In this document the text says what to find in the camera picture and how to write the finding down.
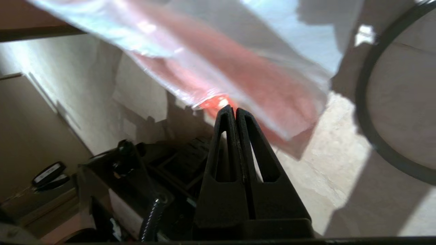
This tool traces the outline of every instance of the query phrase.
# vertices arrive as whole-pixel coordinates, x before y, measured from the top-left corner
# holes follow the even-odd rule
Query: plastic bag
[[[188,105],[213,114],[227,103],[236,104],[283,140],[317,121],[327,101],[329,79],[342,59],[331,55],[328,59],[335,60],[327,60],[331,67],[325,69],[290,48],[274,31],[277,26],[268,25],[287,28],[289,23],[265,16],[289,15],[297,1],[30,2],[125,49]],[[256,15],[265,11],[268,14]]]

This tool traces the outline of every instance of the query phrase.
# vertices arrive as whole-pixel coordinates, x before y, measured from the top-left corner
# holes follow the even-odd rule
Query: black rubber ring
[[[374,150],[392,166],[420,181],[436,185],[436,170],[416,163],[395,151],[377,132],[367,107],[369,78],[378,59],[386,48],[415,21],[436,9],[436,1],[427,0],[403,14],[380,36],[378,43],[370,50],[360,72],[356,87],[356,113],[363,133]]]

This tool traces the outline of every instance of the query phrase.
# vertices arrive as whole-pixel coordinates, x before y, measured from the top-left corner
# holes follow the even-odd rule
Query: black key fob
[[[67,167],[62,162],[56,162],[46,167],[32,180],[33,187],[41,187],[59,177]]]
[[[48,182],[47,184],[37,187],[36,192],[42,192],[42,191],[49,191],[53,190],[55,188],[58,188],[62,186],[63,184],[67,183],[70,180],[70,177],[66,174],[61,174],[56,179],[52,180],[51,182]]]

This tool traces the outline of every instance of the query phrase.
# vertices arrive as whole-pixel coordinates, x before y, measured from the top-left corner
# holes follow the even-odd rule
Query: beige floor
[[[379,34],[413,4],[387,2],[367,1],[358,24]],[[277,150],[278,158],[321,236],[436,235],[436,189],[384,161],[356,124],[354,86],[371,46],[353,44],[304,154],[297,160]],[[201,112],[184,108],[119,49],[90,35],[2,44],[0,52],[0,72],[32,76],[93,153],[124,138],[183,142],[210,133]]]

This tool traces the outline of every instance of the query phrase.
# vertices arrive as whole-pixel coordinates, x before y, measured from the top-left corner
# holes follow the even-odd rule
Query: white label
[[[60,164],[55,164],[53,166],[51,166],[49,169],[47,169],[46,171],[42,172],[42,174],[40,174],[39,176],[37,176],[35,178],[35,183],[38,183],[39,181],[41,181],[42,179],[44,179],[45,177],[47,177],[49,174],[53,173],[56,169],[60,168],[61,165]]]
[[[109,189],[109,198],[115,218],[135,239],[138,239],[144,219],[112,189]]]

